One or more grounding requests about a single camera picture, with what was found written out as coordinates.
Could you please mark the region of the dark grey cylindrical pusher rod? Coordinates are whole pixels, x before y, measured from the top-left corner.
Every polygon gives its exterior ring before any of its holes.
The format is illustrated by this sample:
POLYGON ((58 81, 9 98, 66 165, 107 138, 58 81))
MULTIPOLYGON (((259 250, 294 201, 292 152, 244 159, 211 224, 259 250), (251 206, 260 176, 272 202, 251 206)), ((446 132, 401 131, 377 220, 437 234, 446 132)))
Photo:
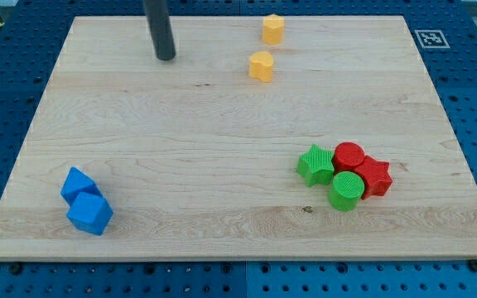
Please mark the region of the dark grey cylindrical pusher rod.
POLYGON ((143 0, 142 3, 157 59, 173 60, 176 48, 167 0, 143 0))

